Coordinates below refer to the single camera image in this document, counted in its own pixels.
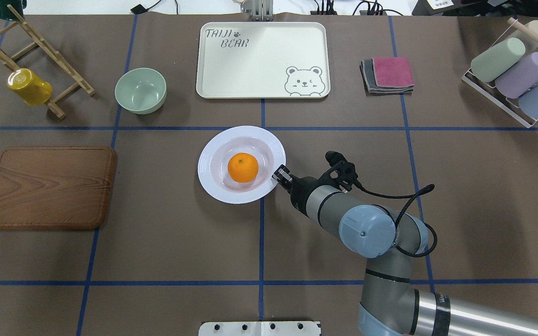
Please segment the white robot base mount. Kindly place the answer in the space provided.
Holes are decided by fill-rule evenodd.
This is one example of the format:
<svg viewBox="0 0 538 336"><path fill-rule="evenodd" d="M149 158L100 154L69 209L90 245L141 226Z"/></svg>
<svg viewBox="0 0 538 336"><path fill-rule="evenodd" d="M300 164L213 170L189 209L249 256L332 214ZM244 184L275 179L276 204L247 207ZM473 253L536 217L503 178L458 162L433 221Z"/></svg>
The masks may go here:
<svg viewBox="0 0 538 336"><path fill-rule="evenodd" d="M199 336L320 336L322 328L314 321L205 322Z"/></svg>

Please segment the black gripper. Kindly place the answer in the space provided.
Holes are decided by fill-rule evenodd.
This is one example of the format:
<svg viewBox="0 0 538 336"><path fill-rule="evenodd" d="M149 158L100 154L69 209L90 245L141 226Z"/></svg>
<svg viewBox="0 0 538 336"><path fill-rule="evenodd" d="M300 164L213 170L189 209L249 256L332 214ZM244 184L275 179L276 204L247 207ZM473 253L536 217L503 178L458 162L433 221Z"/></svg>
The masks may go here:
<svg viewBox="0 0 538 336"><path fill-rule="evenodd" d="M280 165L277 171L272 174L272 179L275 180L278 185L289 185L290 189L290 202L292 206L300 213L307 216L307 203L308 200L316 189L320 187L320 181L311 176L304 178L298 178L290 174L290 170L285 165Z"/></svg>

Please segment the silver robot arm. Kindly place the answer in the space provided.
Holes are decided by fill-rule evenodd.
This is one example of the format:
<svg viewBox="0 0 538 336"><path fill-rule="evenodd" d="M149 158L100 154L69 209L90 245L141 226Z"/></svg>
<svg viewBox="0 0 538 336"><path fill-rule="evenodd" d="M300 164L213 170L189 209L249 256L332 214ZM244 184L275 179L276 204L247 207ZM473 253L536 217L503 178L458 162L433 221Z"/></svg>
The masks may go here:
<svg viewBox="0 0 538 336"><path fill-rule="evenodd" d="M293 206L367 264L358 328L365 336L538 336L538 319L422 292L411 285L412 260L427 253L432 227L349 194L363 189L352 163L331 164L320 178L298 178L286 166L273 179Z"/></svg>

